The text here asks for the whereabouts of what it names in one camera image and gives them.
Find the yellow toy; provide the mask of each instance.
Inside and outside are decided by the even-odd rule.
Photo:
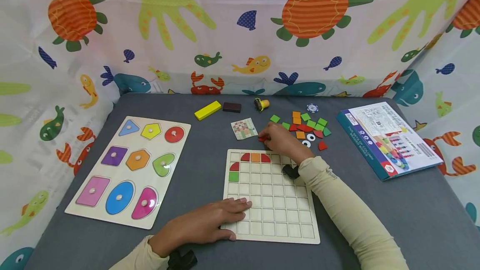
[[[214,101],[211,104],[205,106],[203,109],[196,111],[194,115],[198,119],[198,121],[202,121],[203,119],[217,112],[221,108],[222,105],[218,101]]]

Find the gray tablecloth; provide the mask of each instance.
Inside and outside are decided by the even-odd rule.
[[[225,158],[230,148],[262,150],[256,137],[237,141],[230,122],[252,118],[261,130],[272,114],[291,122],[292,111],[319,106],[332,135],[322,157],[375,212],[402,249],[411,270],[479,269],[480,234],[441,173],[433,168],[381,182],[335,119],[342,109],[385,99],[262,97],[271,107],[256,112],[252,96],[127,94],[121,97],[57,208],[25,269],[107,269],[146,235],[173,217],[223,195]],[[214,100],[241,103],[241,113],[218,111],[203,121],[193,113]],[[387,99],[399,112],[398,107]],[[126,116],[192,124],[174,176],[152,230],[146,231],[64,213],[67,204]],[[185,245],[198,258],[194,269],[359,269],[352,249],[315,197],[321,244],[221,241]]]

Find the yellow fish print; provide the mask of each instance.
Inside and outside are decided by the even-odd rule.
[[[260,55],[256,58],[249,58],[247,67],[240,68],[237,65],[232,65],[233,71],[242,74],[258,74],[266,71],[270,67],[270,58],[266,55]]]

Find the wooden shape puzzle board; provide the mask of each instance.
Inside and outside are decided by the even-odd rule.
[[[65,213],[151,229],[190,128],[127,116]]]
[[[222,226],[237,240],[320,243],[312,192],[284,175],[284,165],[295,163],[273,151],[228,150],[223,197],[252,201],[244,220]]]

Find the blue whale print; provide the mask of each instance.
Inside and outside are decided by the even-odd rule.
[[[399,105],[414,105],[423,97],[423,83],[420,81],[419,75],[415,70],[408,69],[402,73],[402,77],[409,74],[405,83],[396,81],[392,86],[392,90],[396,92],[393,100]]]

